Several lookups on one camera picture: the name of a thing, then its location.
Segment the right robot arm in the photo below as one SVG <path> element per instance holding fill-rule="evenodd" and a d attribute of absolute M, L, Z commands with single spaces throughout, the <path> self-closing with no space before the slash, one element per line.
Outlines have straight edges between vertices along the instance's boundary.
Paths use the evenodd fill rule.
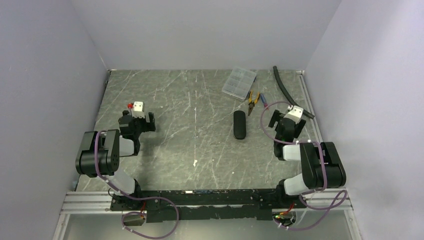
<path fill-rule="evenodd" d="M 339 188 L 347 181 L 346 171 L 333 142 L 298 141 L 306 120 L 302 108 L 287 113 L 275 110 L 268 127 L 274 128 L 273 153 L 280 161 L 299 162 L 301 172 L 281 180 L 266 201 L 273 207 L 286 208 L 295 197 L 305 205 L 303 196 L 315 191 Z"/>

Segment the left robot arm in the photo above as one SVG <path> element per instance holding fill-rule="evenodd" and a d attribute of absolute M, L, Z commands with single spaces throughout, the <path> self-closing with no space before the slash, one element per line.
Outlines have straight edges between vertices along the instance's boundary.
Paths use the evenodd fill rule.
<path fill-rule="evenodd" d="M 120 167 L 120 158 L 139 154 L 140 135 L 156 131 L 155 115 L 137 116 L 124 110 L 118 125 L 118 129 L 85 132 L 75 168 L 78 174 L 98 178 L 113 190 L 111 210 L 139 210 L 144 198 L 140 184 Z"/>

